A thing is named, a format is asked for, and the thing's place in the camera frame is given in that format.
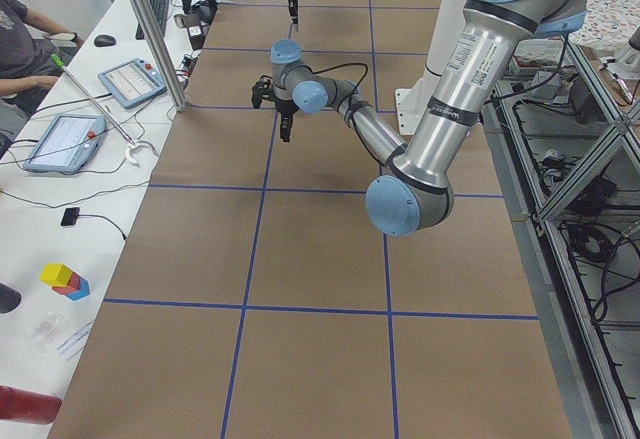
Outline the long metal grabber tool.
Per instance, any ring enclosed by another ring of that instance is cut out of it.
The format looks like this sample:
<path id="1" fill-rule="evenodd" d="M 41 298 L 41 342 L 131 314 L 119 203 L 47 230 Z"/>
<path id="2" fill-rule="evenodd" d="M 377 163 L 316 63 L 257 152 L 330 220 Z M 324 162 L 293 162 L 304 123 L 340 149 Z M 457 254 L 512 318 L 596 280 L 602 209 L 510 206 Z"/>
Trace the long metal grabber tool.
<path id="1" fill-rule="evenodd" d="M 109 121 L 113 128 L 123 137 L 127 142 L 127 146 L 124 151 L 125 159 L 134 166 L 138 166 L 138 161 L 134 158 L 134 152 L 140 148 L 149 148 L 152 153 L 158 157 L 159 152 L 156 147 L 149 141 L 134 139 L 129 133 L 114 119 L 111 112 L 105 108 L 97 99 L 95 99 L 91 93 L 81 84 L 81 82 L 68 70 L 62 59 L 57 54 L 51 55 L 53 63 L 66 75 L 72 83 L 79 89 L 87 99 L 93 104 L 93 106 Z"/>

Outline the black computer mouse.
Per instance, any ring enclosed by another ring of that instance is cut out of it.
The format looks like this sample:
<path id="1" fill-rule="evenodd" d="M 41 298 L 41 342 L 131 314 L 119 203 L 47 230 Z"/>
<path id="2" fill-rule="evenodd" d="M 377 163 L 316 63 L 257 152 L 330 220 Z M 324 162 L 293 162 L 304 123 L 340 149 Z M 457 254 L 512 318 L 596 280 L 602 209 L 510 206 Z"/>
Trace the black computer mouse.
<path id="1" fill-rule="evenodd" d="M 108 34 L 100 34 L 94 38 L 93 43 L 98 48 L 112 47 L 117 43 L 117 40 L 114 36 Z"/>

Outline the blue teach pendant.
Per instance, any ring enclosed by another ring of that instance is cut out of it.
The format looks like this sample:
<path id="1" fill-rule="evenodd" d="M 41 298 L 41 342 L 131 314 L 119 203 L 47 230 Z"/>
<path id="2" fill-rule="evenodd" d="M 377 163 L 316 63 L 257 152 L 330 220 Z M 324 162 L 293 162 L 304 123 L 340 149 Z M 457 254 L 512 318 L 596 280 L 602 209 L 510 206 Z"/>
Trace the blue teach pendant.
<path id="1" fill-rule="evenodd" d="M 58 114 L 22 167 L 33 173 L 76 173 L 97 153 L 106 119 L 97 115 Z"/>
<path id="2" fill-rule="evenodd" d="M 167 91 L 161 73 L 140 58 L 98 73 L 97 78 L 125 109 L 132 109 Z"/>

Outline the seated person in grey shirt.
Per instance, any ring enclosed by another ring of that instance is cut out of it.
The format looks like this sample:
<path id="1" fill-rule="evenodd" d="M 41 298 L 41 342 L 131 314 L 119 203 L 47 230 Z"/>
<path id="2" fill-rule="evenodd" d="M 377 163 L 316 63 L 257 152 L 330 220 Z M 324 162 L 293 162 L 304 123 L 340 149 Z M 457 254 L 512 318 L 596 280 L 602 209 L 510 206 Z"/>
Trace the seated person in grey shirt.
<path id="1" fill-rule="evenodd" d="M 37 39 L 35 28 L 49 35 L 68 34 L 78 47 L 84 40 L 75 32 L 18 0 L 1 0 L 1 148 L 16 137 L 55 85 L 62 70 L 51 59 L 68 63 L 71 56 L 47 38 Z"/>

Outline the black keyboard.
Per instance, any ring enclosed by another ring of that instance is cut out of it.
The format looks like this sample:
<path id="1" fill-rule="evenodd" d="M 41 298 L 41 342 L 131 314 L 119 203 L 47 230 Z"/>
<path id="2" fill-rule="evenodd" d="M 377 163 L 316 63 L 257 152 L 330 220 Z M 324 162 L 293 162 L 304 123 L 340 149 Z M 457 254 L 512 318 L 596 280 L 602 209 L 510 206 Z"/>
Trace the black keyboard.
<path id="1" fill-rule="evenodd" d="M 151 9 L 151 17 L 154 19 L 159 36 L 165 37 L 168 21 L 168 13 L 170 9 L 170 0 L 147 0 Z"/>

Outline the clear plastic bag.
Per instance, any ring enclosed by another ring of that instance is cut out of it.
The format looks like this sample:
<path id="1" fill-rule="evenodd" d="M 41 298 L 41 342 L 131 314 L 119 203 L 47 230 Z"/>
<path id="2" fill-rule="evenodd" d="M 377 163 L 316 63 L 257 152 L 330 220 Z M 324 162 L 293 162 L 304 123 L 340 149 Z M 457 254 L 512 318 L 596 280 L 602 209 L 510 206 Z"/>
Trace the clear plastic bag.
<path id="1" fill-rule="evenodd" d="M 25 332 L 25 341 L 31 354 L 44 356 L 64 336 L 69 328 L 68 320 L 58 311 L 47 311 L 32 323 Z"/>

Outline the aluminium frame rack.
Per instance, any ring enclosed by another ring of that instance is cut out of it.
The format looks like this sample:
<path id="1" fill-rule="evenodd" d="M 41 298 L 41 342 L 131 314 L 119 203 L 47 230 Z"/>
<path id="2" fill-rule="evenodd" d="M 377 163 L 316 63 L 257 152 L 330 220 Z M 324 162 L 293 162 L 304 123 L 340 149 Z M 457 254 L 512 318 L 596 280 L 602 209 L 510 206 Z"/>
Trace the aluminium frame rack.
<path id="1" fill-rule="evenodd" d="M 572 434 L 639 434 L 639 95 L 613 60 L 528 41 L 483 117 Z"/>

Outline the red cylinder object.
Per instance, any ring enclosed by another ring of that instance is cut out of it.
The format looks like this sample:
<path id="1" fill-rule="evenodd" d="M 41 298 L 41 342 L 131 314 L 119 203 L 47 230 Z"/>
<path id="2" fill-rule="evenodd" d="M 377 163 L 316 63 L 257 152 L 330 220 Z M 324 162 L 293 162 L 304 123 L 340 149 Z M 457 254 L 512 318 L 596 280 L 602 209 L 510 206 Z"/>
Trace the red cylinder object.
<path id="1" fill-rule="evenodd" d="M 59 397 L 1 386 L 1 419 L 27 424 L 52 423 L 59 412 Z"/>

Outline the aluminium profile post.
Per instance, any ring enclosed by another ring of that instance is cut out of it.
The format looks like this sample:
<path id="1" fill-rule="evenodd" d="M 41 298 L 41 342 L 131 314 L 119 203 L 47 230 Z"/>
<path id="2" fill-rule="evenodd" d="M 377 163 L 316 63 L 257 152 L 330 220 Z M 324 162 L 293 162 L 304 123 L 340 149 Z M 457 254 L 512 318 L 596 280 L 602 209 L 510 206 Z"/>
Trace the aluminium profile post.
<path id="1" fill-rule="evenodd" d="M 156 66 L 160 70 L 169 96 L 173 102 L 175 110 L 181 112 L 186 107 L 186 97 L 184 90 L 177 78 L 174 64 L 171 60 L 169 50 L 166 47 L 164 38 L 159 36 L 157 25 L 151 17 L 151 9 L 147 0 L 130 0 L 133 12 L 144 33 L 145 41 L 149 46 L 155 59 Z"/>

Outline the coloured toy blocks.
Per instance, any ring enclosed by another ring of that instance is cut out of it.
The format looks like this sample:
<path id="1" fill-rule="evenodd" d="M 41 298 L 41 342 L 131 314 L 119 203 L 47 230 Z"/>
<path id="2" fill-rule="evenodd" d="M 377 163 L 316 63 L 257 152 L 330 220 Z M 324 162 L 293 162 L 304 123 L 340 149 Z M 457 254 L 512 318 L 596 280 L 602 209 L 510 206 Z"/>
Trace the coloured toy blocks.
<path id="1" fill-rule="evenodd" d="M 78 301 L 90 295 L 88 281 L 62 263 L 46 264 L 41 272 L 40 281 L 55 293 L 72 301 Z"/>

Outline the lower blue teach pendant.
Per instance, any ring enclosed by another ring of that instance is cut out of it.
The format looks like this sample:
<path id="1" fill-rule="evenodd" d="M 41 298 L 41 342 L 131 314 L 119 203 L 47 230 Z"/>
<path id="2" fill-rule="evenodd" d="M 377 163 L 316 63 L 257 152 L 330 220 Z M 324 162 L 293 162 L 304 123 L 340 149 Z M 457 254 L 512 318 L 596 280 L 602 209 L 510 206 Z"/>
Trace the lower blue teach pendant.
<path id="1" fill-rule="evenodd" d="M 76 173 L 97 153 L 106 119 L 97 115 L 58 114 L 22 167 L 33 173 Z"/>

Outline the upper blue teach pendant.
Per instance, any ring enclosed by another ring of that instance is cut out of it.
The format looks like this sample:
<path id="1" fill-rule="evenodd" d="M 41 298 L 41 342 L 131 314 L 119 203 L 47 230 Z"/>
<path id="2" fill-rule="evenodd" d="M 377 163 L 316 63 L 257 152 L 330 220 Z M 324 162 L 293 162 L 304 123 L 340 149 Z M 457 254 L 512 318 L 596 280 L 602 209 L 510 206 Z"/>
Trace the upper blue teach pendant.
<path id="1" fill-rule="evenodd" d="M 125 109 L 132 109 L 167 91 L 161 73 L 140 58 L 98 73 L 97 78 Z"/>

